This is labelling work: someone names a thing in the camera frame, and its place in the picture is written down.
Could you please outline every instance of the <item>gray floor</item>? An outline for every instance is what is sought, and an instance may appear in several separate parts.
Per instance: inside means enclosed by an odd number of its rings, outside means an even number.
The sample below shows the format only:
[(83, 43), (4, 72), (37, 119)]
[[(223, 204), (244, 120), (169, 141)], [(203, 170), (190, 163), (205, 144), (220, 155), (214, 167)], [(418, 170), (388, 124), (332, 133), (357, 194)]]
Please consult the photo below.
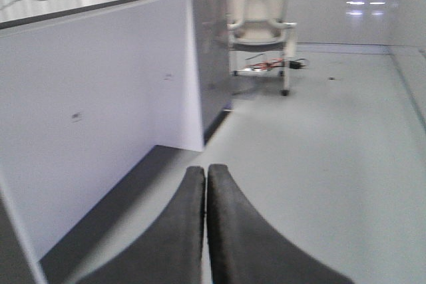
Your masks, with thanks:
[[(310, 66), (292, 71), (289, 97), (278, 94), (276, 78), (234, 96), (233, 112), (205, 151), (182, 151), (164, 164), (151, 192), (68, 283), (141, 234), (187, 166), (211, 163), (228, 165), (279, 232), (357, 284), (426, 283), (424, 128), (390, 56), (341, 52), (302, 47), (298, 56)], [(204, 254), (204, 284), (211, 283), (208, 263)]]

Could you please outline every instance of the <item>white office chair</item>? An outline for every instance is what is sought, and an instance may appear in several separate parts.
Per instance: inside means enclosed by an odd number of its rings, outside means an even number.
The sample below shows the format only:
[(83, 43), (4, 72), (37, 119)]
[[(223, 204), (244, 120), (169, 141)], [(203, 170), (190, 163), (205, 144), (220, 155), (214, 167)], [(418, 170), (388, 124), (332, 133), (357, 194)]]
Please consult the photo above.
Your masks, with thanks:
[[(296, 23), (286, 23), (287, 0), (228, 0), (228, 30), (230, 32), (230, 51), (237, 65), (236, 51), (261, 53), (281, 51), (283, 89), (287, 96), (290, 91), (288, 58), (296, 53)], [(262, 76), (273, 66), (253, 67), (232, 71), (232, 74)]]

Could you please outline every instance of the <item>dark gray curved part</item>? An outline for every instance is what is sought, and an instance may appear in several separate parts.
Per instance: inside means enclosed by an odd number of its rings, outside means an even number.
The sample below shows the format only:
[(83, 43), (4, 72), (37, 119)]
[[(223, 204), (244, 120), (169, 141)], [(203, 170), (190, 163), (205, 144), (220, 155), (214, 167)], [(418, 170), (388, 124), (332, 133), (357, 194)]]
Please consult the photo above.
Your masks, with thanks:
[(16, 225), (0, 192), (0, 283), (36, 284), (27, 256), (15, 232)]
[(208, 171), (207, 230), (215, 284), (353, 284), (279, 234), (221, 164)]
[(189, 167), (152, 225), (122, 253), (78, 283), (200, 283), (204, 188), (204, 170)]

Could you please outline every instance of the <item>glossy white wall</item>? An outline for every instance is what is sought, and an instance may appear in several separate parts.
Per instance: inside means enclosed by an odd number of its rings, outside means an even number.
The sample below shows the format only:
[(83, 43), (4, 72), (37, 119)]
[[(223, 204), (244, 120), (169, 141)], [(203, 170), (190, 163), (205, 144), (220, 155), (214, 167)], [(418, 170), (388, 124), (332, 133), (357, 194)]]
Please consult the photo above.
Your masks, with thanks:
[(395, 0), (289, 0), (301, 43), (388, 45)]
[(397, 0), (395, 11), (390, 49), (426, 122), (426, 0)]

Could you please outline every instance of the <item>power adapter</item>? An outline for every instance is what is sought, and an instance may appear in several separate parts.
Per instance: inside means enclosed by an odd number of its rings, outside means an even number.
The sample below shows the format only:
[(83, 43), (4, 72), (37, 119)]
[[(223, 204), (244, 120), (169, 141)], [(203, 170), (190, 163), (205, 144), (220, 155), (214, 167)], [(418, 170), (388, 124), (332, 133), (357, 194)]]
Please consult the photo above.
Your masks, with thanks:
[(307, 66), (307, 64), (304, 62), (308, 62), (308, 60), (298, 59), (296, 61), (290, 61), (290, 69), (302, 69)]
[(298, 61), (290, 61), (290, 69), (301, 69), (304, 66), (303, 63), (299, 63)]

